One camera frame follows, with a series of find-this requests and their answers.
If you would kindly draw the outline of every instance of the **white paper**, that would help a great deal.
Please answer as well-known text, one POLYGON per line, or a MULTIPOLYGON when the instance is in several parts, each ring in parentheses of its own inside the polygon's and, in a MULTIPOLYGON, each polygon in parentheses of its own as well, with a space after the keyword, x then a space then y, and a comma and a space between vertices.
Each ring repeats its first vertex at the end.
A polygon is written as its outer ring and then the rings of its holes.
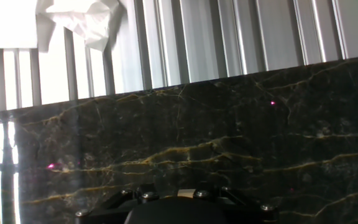
POLYGON ((103 51, 112 30, 111 19, 122 10, 117 0, 39 0, 37 14, 78 34, 85 45, 103 51))
POLYGON ((0 48, 36 48, 36 0, 0 0, 0 48))

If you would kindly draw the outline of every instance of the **black marble wall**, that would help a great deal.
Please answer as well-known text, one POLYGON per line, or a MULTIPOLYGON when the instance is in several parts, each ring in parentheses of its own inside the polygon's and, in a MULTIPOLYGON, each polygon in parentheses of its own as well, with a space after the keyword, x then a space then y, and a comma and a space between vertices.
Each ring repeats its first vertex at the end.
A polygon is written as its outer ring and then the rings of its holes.
POLYGON ((358 58, 0 113, 3 222, 201 180, 279 204, 282 223, 358 223, 358 58))

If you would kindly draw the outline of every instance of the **gold vein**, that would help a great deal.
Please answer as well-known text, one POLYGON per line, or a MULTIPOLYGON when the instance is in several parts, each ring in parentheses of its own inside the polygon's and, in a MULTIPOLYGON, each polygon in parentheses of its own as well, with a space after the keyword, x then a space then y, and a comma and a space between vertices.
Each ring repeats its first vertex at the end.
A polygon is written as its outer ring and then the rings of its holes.
POLYGON ((268 88, 268 90, 275 90, 275 89, 281 89, 281 88, 287 88, 287 87, 291 87, 291 86, 297 86, 299 84, 302 84, 302 83, 306 83, 306 82, 309 82, 312 80, 313 77, 319 75, 320 73, 323 73, 323 72, 327 72, 329 70, 332 70, 332 69, 335 69, 335 68, 338 68, 342 65, 345 65, 349 62, 343 62, 343 63, 340 63, 338 65, 335 65, 335 66, 332 66, 332 67, 329 67, 329 68, 326 68, 326 69, 323 69, 323 70, 320 70, 319 72, 315 73, 315 74, 312 74, 308 79, 306 80, 302 80, 302 81, 298 81, 296 83, 291 83, 291 84, 287 84, 285 86, 277 86, 277 87, 273 87, 273 88, 268 88))
POLYGON ((299 216, 303 216, 303 217, 311 217, 311 218, 316 218, 318 215, 320 215, 326 208, 332 206, 332 205, 335 205, 335 204, 338 204, 338 203, 341 203, 341 202, 344 202, 346 201, 347 199, 349 198, 354 198, 354 197, 357 197, 358 196, 358 192, 357 193, 353 193, 353 194, 349 194, 349 195, 346 195, 345 197, 339 199, 339 200, 336 200, 334 202, 331 202, 327 205, 325 205, 323 208, 321 208, 317 213, 315 214, 305 214, 305 213, 300 213, 300 212, 293 212, 293 211, 284 211, 284 212, 280 212, 280 214, 288 214, 288 213, 293 213, 295 215, 299 215, 299 216))
POLYGON ((352 153, 352 154, 341 154, 341 155, 337 155, 332 159, 328 159, 325 161, 318 161, 318 162, 308 162, 306 164, 302 164, 302 165, 298 165, 298 166, 293 166, 293 167, 286 167, 286 168, 280 168, 280 169, 265 169, 264 172, 277 172, 277 171, 289 171, 289 170, 296 170, 296 169, 301 169, 301 168, 305 168, 308 166, 313 166, 313 165, 320 165, 320 164, 329 164, 334 162, 337 159, 341 159, 341 158, 348 158, 348 157, 356 157, 358 156, 358 153, 352 153))
POLYGON ((358 133, 355 134, 330 134, 330 135, 324 135, 324 136, 307 136, 302 134, 292 134, 289 135, 295 135, 295 136, 302 136, 304 138, 312 138, 312 139, 326 139, 326 138, 350 138, 350 137, 358 137, 358 133))
POLYGON ((118 187, 129 187, 132 184, 126 184, 126 185, 118 185, 118 186, 102 186, 102 187, 91 187, 91 188, 85 188, 85 189, 78 189, 76 192, 73 192, 71 194, 63 194, 63 195, 53 195, 53 196, 49 196, 47 198, 42 198, 42 199, 38 199, 38 200, 33 200, 33 201, 27 201, 27 202, 22 202, 23 204, 36 204, 36 203, 41 203, 41 202, 46 202, 49 200, 56 200, 56 199, 64 199, 64 198, 68 198, 68 197, 73 197, 76 194, 80 193, 80 192, 90 192, 90 191, 96 191, 96 190, 106 190, 106 189, 115 189, 118 187))
MULTIPOLYGON (((162 164, 193 164, 193 163, 199 163, 199 162, 214 162, 217 159, 220 159, 222 157, 226 157, 226 158, 232 158, 232 157, 240 157, 241 159, 247 159, 247 160, 254 160, 254 161, 261 161, 261 158, 257 158, 257 157, 252 157, 252 156, 244 156, 244 155, 240 155, 240 154, 235 154, 235 153, 231 153, 231 152, 223 152, 217 156, 214 156, 212 158, 209 159, 202 159, 202 160, 198 160, 198 161, 191 161, 190 160, 190 154, 189 152, 191 150, 197 150, 200 149, 201 147, 214 147, 215 145, 217 145, 217 142, 222 141, 223 139, 230 139, 230 138, 241 138, 242 136, 234 136, 234 137, 223 137, 220 139, 215 139, 212 140, 210 142, 206 142, 206 143, 202 143, 199 144, 198 146, 190 146, 190 147, 173 147, 173 148, 169 148, 166 149, 162 152, 158 152, 156 154, 153 154, 145 159, 141 159, 138 161, 127 161, 127 162, 122 162, 120 164, 114 164, 114 165, 110 165, 107 167, 101 167, 101 168, 92 168, 92 169, 74 169, 74 170, 51 170, 52 172, 59 172, 59 173, 71 173, 71 172, 76 172, 76 171, 81 171, 81 172, 100 172, 100 171, 113 171, 113 169, 115 167, 120 167, 120 166, 130 166, 130 165, 147 165, 147 166, 157 166, 157 165, 162 165, 162 164), (162 157, 166 154, 172 153, 172 152, 177 152, 180 154, 187 154, 187 161, 178 161, 178 162, 174 162, 174 161, 162 161, 162 162, 153 162, 154 159, 158 158, 158 157, 162 157)), ((145 174, 145 173, 128 173, 129 175, 131 174, 145 174)))

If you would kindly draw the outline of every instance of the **vertical bar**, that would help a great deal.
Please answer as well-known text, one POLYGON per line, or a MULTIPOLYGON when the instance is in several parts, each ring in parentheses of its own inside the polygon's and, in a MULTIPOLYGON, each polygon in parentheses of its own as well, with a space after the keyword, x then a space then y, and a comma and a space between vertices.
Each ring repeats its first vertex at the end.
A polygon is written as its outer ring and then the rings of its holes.
POLYGON ((4 74, 5 74, 5 94, 6 109, 17 108, 16 95, 16 68, 14 50, 4 49, 4 74))
POLYGON ((255 0, 234 0, 241 65, 244 74, 266 71, 255 0))
POLYGON ((22 82, 20 74, 20 60, 19 60, 19 49, 14 50, 14 60, 15 60, 15 79, 16 79, 16 106, 17 108, 22 108, 22 82))
POLYGON ((158 0, 143 0, 145 30, 153 88, 167 85, 158 0))
POLYGON ((302 45, 305 65, 321 63, 321 52, 314 25, 313 7, 311 1, 294 0, 296 20, 302 45))
POLYGON ((140 64, 142 67, 143 89, 152 89, 152 74, 150 71, 149 50, 147 46, 147 33, 144 21, 142 0, 135 1, 136 27, 139 40, 140 64))
POLYGON ((41 99, 41 79, 40 79, 40 61, 38 49, 30 49, 30 67, 31 67, 31 85, 32 85, 32 104, 40 106, 41 99))
POLYGON ((292 0, 257 0, 267 70, 303 65, 292 0))
POLYGON ((218 4, 222 27, 224 54, 226 56, 227 75, 229 77, 233 77, 245 74, 241 67, 239 39, 233 1, 218 0, 218 4))
POLYGON ((219 64, 214 36, 214 24, 209 0, 180 0, 190 82, 219 78, 219 64))
POLYGON ((177 85, 189 83, 190 76, 180 1, 160 0, 160 6, 164 24, 164 49, 166 51, 165 60, 167 61, 168 67, 168 84, 177 85))
POLYGON ((33 106, 30 49, 20 49, 19 66, 22 107, 30 107, 33 106))
POLYGON ((344 58, 358 57, 358 1, 333 0, 344 58))
POLYGON ((43 104, 70 100, 64 33, 64 27, 57 26, 50 39, 48 52, 39 52, 43 104))
POLYGON ((76 33, 73 33, 73 40, 78 99, 85 99, 90 97, 85 41, 76 33))
POLYGON ((218 66, 218 78, 227 77, 226 56, 224 54, 224 44, 222 36, 221 18, 219 15, 219 4, 216 0, 209 0, 211 6, 212 33, 216 55, 216 65, 218 66))
POLYGON ((6 110, 4 50, 0 49, 0 111, 6 110))
POLYGON ((68 98, 70 100, 78 100, 73 32, 67 28, 64 28, 64 36, 65 36, 66 66, 67 66, 67 80, 68 80, 68 98))
POLYGON ((116 93, 144 89, 135 0, 120 2, 126 8, 126 16, 121 20, 117 41, 111 52, 116 93))
POLYGON ((334 16, 332 0, 311 0, 320 45, 321 60, 342 59, 341 45, 334 16))
POLYGON ((107 43, 103 51, 103 68, 104 68, 104 81, 106 82, 106 94, 112 95, 116 93, 114 84, 114 72, 112 70, 112 57, 111 57, 111 44, 107 43))
POLYGON ((85 59, 86 59, 86 72, 88 74, 89 97, 92 98, 94 97, 94 89, 93 89, 91 51, 89 47, 85 47, 85 59))
POLYGON ((106 96, 103 52, 95 49, 89 49, 89 51, 91 52, 94 96, 106 96))

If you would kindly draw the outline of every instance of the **crumpled paper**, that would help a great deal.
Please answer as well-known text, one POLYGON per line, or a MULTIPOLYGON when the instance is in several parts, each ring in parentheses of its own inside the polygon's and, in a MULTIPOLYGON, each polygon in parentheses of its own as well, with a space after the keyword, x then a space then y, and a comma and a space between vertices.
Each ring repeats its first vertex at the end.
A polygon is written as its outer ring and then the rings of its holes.
MULTIPOLYGON (((84 38, 85 45, 103 51, 109 37, 116 35, 125 8, 118 0, 38 0, 34 9, 36 16, 36 43, 40 52, 47 52, 56 24, 84 38)), ((0 48, 34 48, 9 38, 0 37, 0 48)))

